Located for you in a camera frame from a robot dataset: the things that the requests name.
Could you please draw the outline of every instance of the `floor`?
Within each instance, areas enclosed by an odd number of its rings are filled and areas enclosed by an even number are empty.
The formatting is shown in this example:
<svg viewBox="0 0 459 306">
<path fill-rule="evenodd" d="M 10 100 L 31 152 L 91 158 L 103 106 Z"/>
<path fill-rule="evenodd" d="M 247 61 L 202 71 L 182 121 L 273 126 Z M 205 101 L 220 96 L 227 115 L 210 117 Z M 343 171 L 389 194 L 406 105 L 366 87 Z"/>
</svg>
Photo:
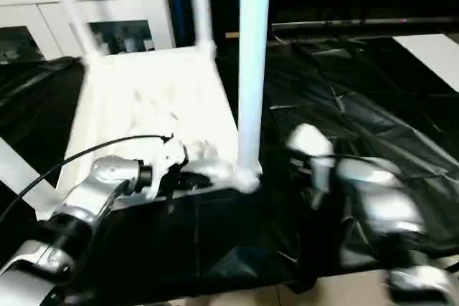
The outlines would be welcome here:
<svg viewBox="0 0 459 306">
<path fill-rule="evenodd" d="M 383 306 L 388 300 L 380 271 L 325 277 L 316 287 L 296 295 L 287 287 L 272 286 L 186 300 L 172 300 L 170 306 Z"/>
</svg>

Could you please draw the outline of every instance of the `black surface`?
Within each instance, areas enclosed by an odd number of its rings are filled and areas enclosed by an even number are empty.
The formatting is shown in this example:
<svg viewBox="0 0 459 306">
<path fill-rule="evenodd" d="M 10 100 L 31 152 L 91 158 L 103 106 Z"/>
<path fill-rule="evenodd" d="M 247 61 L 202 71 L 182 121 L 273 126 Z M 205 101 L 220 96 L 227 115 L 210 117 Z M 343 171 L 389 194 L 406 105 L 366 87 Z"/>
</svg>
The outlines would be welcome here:
<svg viewBox="0 0 459 306">
<path fill-rule="evenodd" d="M 235 115 L 237 63 L 237 45 L 218 52 Z M 77 90 L 68 85 L 61 91 L 75 97 Z M 284 149 L 301 123 L 322 130 L 336 153 L 396 163 L 426 221 L 430 240 L 422 249 L 431 257 L 457 254 L 457 106 L 458 94 L 391 39 L 270 47 L 261 190 L 179 199 L 169 215 L 164 203 L 112 213 L 66 287 L 67 301 L 135 305 L 298 280 L 307 286 L 317 275 L 378 267 L 355 231 L 353 214 L 336 229 L 345 239 L 338 246 L 329 244 L 334 229 L 325 227 L 326 214 L 310 211 L 308 179 L 290 168 Z M 12 138 L 21 138 L 22 122 L 11 125 Z"/>
<path fill-rule="evenodd" d="M 0 66 L 0 136 L 38 173 L 64 158 L 82 79 L 69 57 Z"/>
</svg>

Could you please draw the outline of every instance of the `glass cabinet door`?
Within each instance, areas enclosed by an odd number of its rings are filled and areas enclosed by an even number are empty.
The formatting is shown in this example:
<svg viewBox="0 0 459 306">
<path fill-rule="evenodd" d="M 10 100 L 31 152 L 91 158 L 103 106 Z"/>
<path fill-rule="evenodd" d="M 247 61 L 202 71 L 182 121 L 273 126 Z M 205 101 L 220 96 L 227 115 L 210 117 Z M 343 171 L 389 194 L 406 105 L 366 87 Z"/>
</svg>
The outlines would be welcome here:
<svg viewBox="0 0 459 306">
<path fill-rule="evenodd" d="M 0 64 L 62 56 L 37 5 L 0 6 Z"/>
<path fill-rule="evenodd" d="M 0 28 L 0 64 L 40 60 L 44 56 L 27 27 Z"/>
<path fill-rule="evenodd" d="M 95 40 L 105 54 L 123 54 L 154 50 L 146 20 L 101 21 L 90 23 Z"/>
</svg>

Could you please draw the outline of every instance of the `white pole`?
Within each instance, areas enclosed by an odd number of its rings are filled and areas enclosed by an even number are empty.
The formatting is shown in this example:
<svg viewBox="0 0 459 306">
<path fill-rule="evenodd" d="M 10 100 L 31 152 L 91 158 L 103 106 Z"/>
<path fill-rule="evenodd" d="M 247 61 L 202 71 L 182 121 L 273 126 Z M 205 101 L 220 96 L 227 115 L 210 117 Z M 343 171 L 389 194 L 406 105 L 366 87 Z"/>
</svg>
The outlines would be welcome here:
<svg viewBox="0 0 459 306">
<path fill-rule="evenodd" d="M 213 54 L 215 43 L 212 36 L 212 20 L 209 0 L 191 0 L 193 5 L 195 45 L 198 48 L 211 49 Z"/>
<path fill-rule="evenodd" d="M 75 34 L 82 45 L 85 59 L 91 61 L 93 57 L 98 57 L 98 49 L 89 26 L 82 20 L 80 13 L 75 6 L 75 0 L 62 0 L 68 20 L 73 25 Z"/>
<path fill-rule="evenodd" d="M 237 164 L 259 168 L 269 0 L 240 0 L 239 121 Z"/>
</svg>

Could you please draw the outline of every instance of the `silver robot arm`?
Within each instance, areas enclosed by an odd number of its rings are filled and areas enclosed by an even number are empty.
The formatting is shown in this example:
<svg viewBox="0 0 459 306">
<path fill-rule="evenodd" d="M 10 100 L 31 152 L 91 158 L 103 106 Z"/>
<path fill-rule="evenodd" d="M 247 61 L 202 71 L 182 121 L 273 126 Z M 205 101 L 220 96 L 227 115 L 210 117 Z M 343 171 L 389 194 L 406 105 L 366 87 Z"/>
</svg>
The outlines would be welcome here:
<svg viewBox="0 0 459 306">
<path fill-rule="evenodd" d="M 39 223 L 37 235 L 0 269 L 0 305 L 54 305 L 55 283 L 72 274 L 113 202 L 150 186 L 152 175 L 153 168 L 139 161 L 97 159 L 88 177 Z"/>
<path fill-rule="evenodd" d="M 333 229 L 339 228 L 344 209 L 351 205 L 364 241 L 386 269 L 386 284 L 397 304 L 459 305 L 457 281 L 432 265 L 422 252 L 428 240 L 425 223 L 395 164 L 379 158 L 334 155 L 327 138 L 306 124 L 293 131 L 287 147 L 293 157 L 306 162 L 307 168 L 298 166 L 310 171 L 318 196 L 313 207 L 326 209 Z"/>
</svg>

